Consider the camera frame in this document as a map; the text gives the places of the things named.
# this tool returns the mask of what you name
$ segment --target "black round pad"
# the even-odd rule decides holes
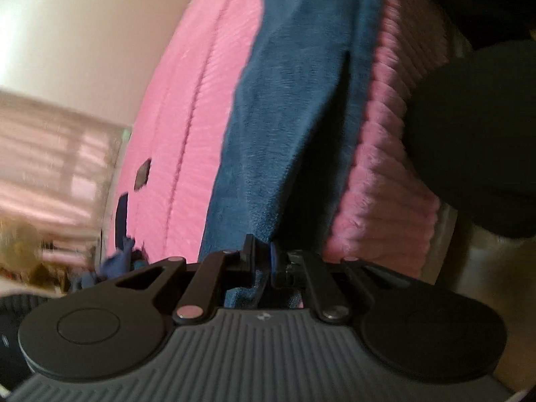
[[[120,327],[120,320],[115,314],[99,308],[87,308],[62,317],[58,332],[72,343],[93,345],[113,337]]]
[[[22,322],[31,368],[60,381],[113,377],[144,362],[165,336],[162,315],[143,292],[100,287],[50,301]]]
[[[386,365],[431,382],[491,372],[507,340],[491,308],[448,291],[408,287],[383,292],[361,322],[365,345]]]

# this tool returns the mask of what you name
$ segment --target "small logo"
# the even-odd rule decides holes
[[[267,321],[268,319],[270,319],[272,317],[271,314],[268,314],[266,311],[262,314],[259,314],[257,315],[257,319],[259,319],[260,321]]]

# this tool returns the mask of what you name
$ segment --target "bed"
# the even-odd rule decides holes
[[[262,11],[262,0],[192,0],[154,72],[115,196],[129,193],[127,232],[151,262],[197,260],[234,88]],[[323,257],[366,258],[415,277],[424,268],[433,282],[455,214],[415,176],[401,136],[412,89],[448,60],[447,22],[431,0],[384,0],[377,37],[354,163]],[[134,191],[148,159],[147,184]]]

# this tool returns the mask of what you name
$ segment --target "gray plastic base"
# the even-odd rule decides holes
[[[217,312],[178,328],[137,370],[95,383],[34,375],[10,402],[504,402],[491,377],[422,384],[379,365],[345,326],[308,310]]]

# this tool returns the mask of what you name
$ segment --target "silver rivet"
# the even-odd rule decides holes
[[[349,313],[350,310],[348,310],[348,307],[345,306],[333,306],[322,310],[324,317],[334,321],[347,317]]]
[[[197,319],[203,315],[203,309],[198,306],[182,306],[177,310],[181,319]]]

